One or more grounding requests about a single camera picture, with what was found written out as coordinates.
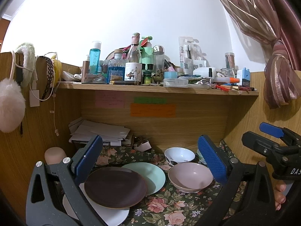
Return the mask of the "person's right hand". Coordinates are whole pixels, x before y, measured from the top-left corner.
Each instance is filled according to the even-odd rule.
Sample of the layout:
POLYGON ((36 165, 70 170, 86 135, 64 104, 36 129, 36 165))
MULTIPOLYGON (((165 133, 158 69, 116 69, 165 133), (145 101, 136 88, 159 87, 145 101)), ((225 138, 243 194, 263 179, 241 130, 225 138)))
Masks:
POLYGON ((275 209, 279 211, 282 204, 286 201, 286 196, 284 191, 286 189, 286 183, 283 180, 278 180, 274 187, 274 200, 275 200, 275 209))

